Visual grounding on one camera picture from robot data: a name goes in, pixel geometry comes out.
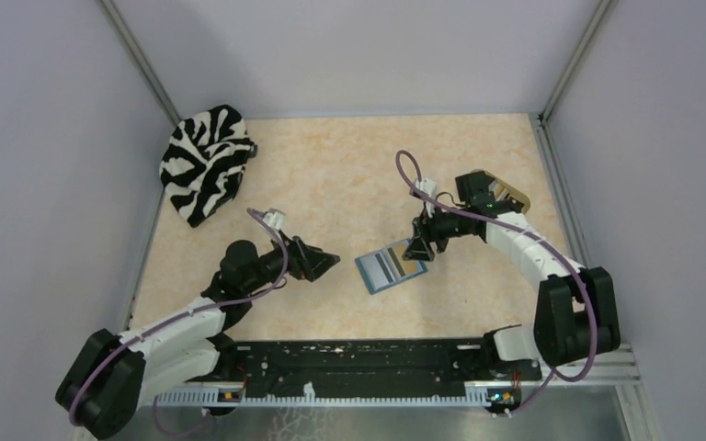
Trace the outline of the teal leather card holder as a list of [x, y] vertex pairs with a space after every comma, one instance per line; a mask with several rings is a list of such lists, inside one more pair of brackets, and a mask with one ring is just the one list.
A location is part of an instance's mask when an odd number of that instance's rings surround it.
[[[422, 275], [424, 275], [424, 274], [427, 272], [427, 266], [426, 266], [426, 264], [425, 264], [424, 262], [421, 262], [421, 263], [423, 264], [424, 268], [425, 268], [425, 270], [424, 270], [424, 272], [423, 272], [422, 274], [415, 275], [415, 276], [413, 276], [413, 277], [407, 277], [407, 278], [399, 278], [397, 275], [395, 275], [393, 265], [391, 264], [391, 259], [389, 258], [388, 254], [387, 254], [388, 248], [389, 248], [389, 246], [392, 245], [392, 244], [394, 244], [394, 243], [391, 243], [391, 244], [389, 244], [389, 245], [387, 245], [387, 246], [385, 246], [385, 247], [383, 247], [383, 248], [381, 248], [381, 249], [378, 249], [378, 250], [376, 250], [376, 251], [373, 251], [373, 252], [370, 252], [370, 253], [368, 253], [368, 254], [362, 255], [362, 256], [357, 257], [357, 258], [355, 259], [356, 267], [357, 267], [357, 269], [358, 269], [358, 271], [359, 271], [359, 274], [361, 275], [361, 278], [362, 278], [362, 280], [363, 280], [363, 283], [364, 283], [364, 285], [365, 285], [365, 287], [366, 287], [366, 289], [367, 289], [367, 291], [369, 292], [370, 295], [375, 295], [375, 294], [380, 293], [380, 292], [382, 292], [382, 291], [384, 291], [384, 290], [386, 290], [386, 289], [393, 288], [393, 287], [395, 287], [395, 286], [397, 286], [397, 285], [400, 285], [400, 284], [402, 284], [402, 283], [404, 283], [404, 282], [406, 282], [406, 281], [408, 281], [408, 280], [410, 280], [410, 279], [413, 279], [413, 278], [422, 276]], [[363, 265], [363, 262], [362, 262], [362, 260], [363, 260], [366, 256], [368, 256], [369, 254], [375, 253], [375, 252], [382, 252], [382, 253], [383, 253], [383, 255], [384, 255], [385, 259], [386, 259], [386, 262], [389, 264], [389, 266], [390, 266], [390, 268], [391, 268], [391, 271], [392, 271], [392, 274], [393, 274], [393, 283], [392, 283], [391, 285], [389, 285], [389, 286], [387, 286], [387, 287], [385, 287], [385, 288], [383, 288], [383, 289], [379, 289], [379, 290], [374, 290], [374, 289], [373, 289], [373, 287], [372, 287], [372, 285], [371, 285], [371, 283], [370, 283], [369, 276], [368, 276], [368, 274], [367, 274], [367, 272], [366, 272], [366, 268], [365, 268], [365, 266]]]

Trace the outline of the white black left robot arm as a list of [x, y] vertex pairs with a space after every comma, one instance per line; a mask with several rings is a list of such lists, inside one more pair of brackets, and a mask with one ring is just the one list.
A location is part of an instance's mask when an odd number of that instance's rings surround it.
[[54, 395], [71, 423], [108, 439], [140, 407], [176, 386], [209, 375], [231, 378], [239, 356], [226, 331], [253, 301], [286, 277], [313, 282], [341, 260], [298, 236], [281, 233], [272, 245], [260, 254], [252, 242], [235, 241], [210, 285], [183, 309], [138, 330], [91, 334]]

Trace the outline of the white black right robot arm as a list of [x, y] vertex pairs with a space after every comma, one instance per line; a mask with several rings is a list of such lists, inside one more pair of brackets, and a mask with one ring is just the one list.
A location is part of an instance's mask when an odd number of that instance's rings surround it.
[[431, 262], [450, 239], [477, 236], [506, 256], [537, 292], [531, 324], [484, 335], [484, 373], [503, 379], [520, 360], [542, 359], [557, 367], [618, 349], [621, 330], [610, 273], [582, 266], [536, 233], [526, 219], [530, 200], [504, 181], [478, 170], [456, 177], [455, 184], [460, 203], [444, 209], [428, 201], [437, 194], [435, 182], [415, 182], [413, 195], [424, 207], [412, 220], [404, 258]]

